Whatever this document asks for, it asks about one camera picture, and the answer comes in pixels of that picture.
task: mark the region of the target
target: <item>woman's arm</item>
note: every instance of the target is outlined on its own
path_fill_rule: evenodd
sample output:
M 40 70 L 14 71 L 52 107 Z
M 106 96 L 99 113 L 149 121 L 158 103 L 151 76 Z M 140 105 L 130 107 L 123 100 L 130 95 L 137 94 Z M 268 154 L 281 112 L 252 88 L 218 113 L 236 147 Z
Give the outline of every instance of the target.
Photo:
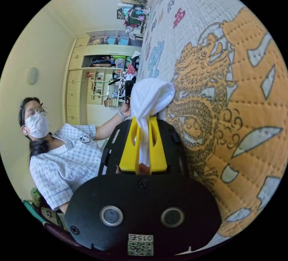
M 131 116 L 130 105 L 123 104 L 120 112 L 125 118 Z M 121 117 L 120 114 L 117 113 L 112 119 L 104 123 L 102 126 L 97 127 L 95 141 L 104 140 L 110 137 L 115 127 L 122 123 L 125 118 Z
M 66 213 L 66 210 L 67 210 L 67 207 L 69 205 L 69 202 L 59 206 L 59 209 L 65 214 Z

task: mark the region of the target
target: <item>wristband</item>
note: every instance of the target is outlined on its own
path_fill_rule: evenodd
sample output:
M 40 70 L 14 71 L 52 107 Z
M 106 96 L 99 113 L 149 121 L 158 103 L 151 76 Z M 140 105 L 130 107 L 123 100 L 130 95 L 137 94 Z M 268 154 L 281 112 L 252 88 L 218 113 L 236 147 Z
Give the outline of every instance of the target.
M 126 119 L 126 117 L 121 113 L 121 108 L 118 110 L 118 115 L 122 118 L 122 119 Z

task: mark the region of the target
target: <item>cream wall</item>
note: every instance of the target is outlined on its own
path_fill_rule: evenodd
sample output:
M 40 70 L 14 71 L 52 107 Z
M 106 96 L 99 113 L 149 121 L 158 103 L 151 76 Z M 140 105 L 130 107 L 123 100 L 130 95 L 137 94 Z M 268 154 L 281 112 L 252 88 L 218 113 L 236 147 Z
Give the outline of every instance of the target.
M 26 26 L 16 41 L 0 79 L 0 154 L 7 175 L 21 199 L 30 199 L 29 142 L 21 135 L 21 101 L 36 96 L 48 107 L 50 130 L 62 126 L 62 86 L 68 55 L 85 32 L 124 29 L 116 18 L 120 0 L 52 0 Z M 36 67 L 39 81 L 28 85 L 26 70 Z M 88 106 L 88 123 L 101 125 L 116 109 Z
M 75 37 L 106 29 L 124 30 L 124 20 L 117 19 L 120 0 L 52 0 L 47 8 Z
M 0 153 L 7 175 L 21 199 L 31 199 L 34 186 L 29 172 L 29 141 L 21 132 L 18 112 L 21 101 L 38 97 L 48 108 L 51 131 L 62 126 L 64 70 L 74 37 L 46 8 L 26 26 L 6 61 L 0 79 Z M 39 81 L 29 85 L 26 70 L 36 67 Z

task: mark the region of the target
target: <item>blue box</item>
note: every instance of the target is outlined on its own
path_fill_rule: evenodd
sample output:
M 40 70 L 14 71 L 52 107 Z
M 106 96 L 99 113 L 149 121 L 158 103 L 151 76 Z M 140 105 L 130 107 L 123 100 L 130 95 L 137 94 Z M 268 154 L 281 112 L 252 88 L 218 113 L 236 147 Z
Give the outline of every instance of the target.
M 119 45 L 123 45 L 123 46 L 127 46 L 128 45 L 128 41 L 127 39 L 120 39 Z
M 116 38 L 108 38 L 107 44 L 108 45 L 114 45 L 115 41 L 116 41 Z

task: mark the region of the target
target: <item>white face mask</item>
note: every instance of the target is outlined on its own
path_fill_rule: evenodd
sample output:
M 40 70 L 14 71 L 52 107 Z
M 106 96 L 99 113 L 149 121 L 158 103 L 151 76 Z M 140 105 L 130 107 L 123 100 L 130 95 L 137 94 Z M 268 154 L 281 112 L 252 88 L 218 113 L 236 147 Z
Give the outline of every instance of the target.
M 36 112 L 33 117 L 29 117 L 26 126 L 30 130 L 30 136 L 34 138 L 44 138 L 49 133 L 48 119 L 45 113 Z

